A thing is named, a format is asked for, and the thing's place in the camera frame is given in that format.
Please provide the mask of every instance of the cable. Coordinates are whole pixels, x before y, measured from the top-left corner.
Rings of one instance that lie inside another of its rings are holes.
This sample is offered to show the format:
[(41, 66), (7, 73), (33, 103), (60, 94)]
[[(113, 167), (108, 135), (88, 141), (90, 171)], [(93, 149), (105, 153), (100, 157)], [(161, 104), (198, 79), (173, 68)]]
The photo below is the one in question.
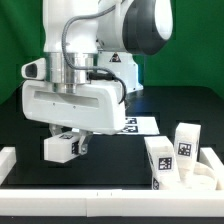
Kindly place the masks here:
[(65, 58), (65, 61), (70, 68), (72, 68), (74, 70), (100, 70), (100, 71), (104, 71), (104, 72), (107, 72), (109, 74), (112, 74), (115, 77), (115, 80), (119, 81), (122, 84), (122, 87), (123, 87), (123, 97), (122, 97), (121, 101), (119, 102), (119, 104), (121, 104), (124, 101), (124, 99), (127, 95), (127, 88), (126, 88), (126, 85), (123, 82), (123, 80), (116, 77), (115, 73), (108, 68), (104, 68), (104, 67), (100, 67), (100, 66), (76, 66), (76, 65), (74, 65), (69, 59), (69, 56), (68, 56), (68, 53), (67, 53), (67, 48), (66, 48), (66, 37), (67, 37), (68, 29), (74, 22), (76, 22), (78, 20), (84, 20), (84, 19), (95, 19), (95, 18), (104, 16), (104, 15), (112, 12), (114, 9), (115, 9), (115, 5), (110, 7), (107, 10), (104, 10), (104, 11), (100, 12), (100, 13), (96, 13), (96, 14), (93, 14), (93, 15), (76, 16), (76, 17), (73, 17), (70, 20), (68, 20), (68, 22), (65, 24), (64, 29), (63, 29), (61, 47), (62, 47), (62, 53), (63, 53), (63, 56)]

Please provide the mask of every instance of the green backdrop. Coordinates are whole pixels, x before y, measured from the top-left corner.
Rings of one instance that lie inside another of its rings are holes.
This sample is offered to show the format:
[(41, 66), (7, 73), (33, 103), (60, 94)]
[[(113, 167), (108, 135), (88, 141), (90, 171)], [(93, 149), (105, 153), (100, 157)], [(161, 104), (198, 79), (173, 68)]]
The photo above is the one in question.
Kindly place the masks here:
[[(212, 88), (224, 98), (224, 0), (172, 0), (174, 32), (155, 56), (136, 57), (145, 86)], [(0, 103), (42, 56), (42, 0), (0, 0)]]

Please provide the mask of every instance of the black table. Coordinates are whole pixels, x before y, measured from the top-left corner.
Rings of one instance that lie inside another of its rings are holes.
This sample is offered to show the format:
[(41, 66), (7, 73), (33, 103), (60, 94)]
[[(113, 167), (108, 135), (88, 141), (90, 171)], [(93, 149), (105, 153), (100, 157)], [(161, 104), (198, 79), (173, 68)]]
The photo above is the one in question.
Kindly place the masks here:
[[(179, 122), (201, 124), (200, 147), (212, 147), (224, 160), (224, 100), (205, 87), (145, 87), (133, 98), (128, 116), (154, 116), (160, 134), (174, 141)], [(1, 189), (150, 189), (144, 136), (94, 135), (87, 155), (65, 164), (43, 160), (48, 125), (27, 120), (21, 89), (0, 106), (0, 147), (15, 146), (17, 163)], [(223, 223), (198, 218), (1, 217), (5, 223)]]

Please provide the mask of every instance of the white block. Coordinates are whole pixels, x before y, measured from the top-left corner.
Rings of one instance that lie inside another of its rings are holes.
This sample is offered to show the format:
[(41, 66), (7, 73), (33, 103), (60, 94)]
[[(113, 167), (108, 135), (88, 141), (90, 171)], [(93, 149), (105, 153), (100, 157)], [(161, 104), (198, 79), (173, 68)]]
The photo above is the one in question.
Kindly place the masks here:
[(14, 147), (5, 147), (0, 152), (0, 185), (16, 163)]
[(44, 159), (65, 163), (78, 156), (79, 133), (66, 132), (44, 140)]
[(155, 178), (159, 182), (179, 181), (174, 148), (169, 139), (165, 136), (145, 137), (144, 139)]
[(212, 148), (201, 148), (199, 161), (212, 168), (218, 178), (217, 190), (224, 190), (224, 166)]
[(174, 150), (182, 180), (190, 180), (197, 160), (201, 125), (180, 123), (177, 126)]

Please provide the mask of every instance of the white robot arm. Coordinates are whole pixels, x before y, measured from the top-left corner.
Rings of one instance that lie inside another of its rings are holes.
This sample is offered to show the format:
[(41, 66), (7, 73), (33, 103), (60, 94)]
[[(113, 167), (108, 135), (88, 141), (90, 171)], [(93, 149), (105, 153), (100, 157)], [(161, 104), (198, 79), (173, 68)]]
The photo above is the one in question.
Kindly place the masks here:
[(45, 57), (22, 67), (23, 111), (49, 123), (53, 135), (63, 126), (81, 130), (69, 134), (79, 146), (64, 159), (50, 159), (46, 147), (46, 159), (66, 162), (86, 153), (92, 132), (125, 126), (125, 84), (94, 66), (96, 39), (107, 51), (156, 53), (172, 32), (170, 0), (43, 0), (43, 24)]

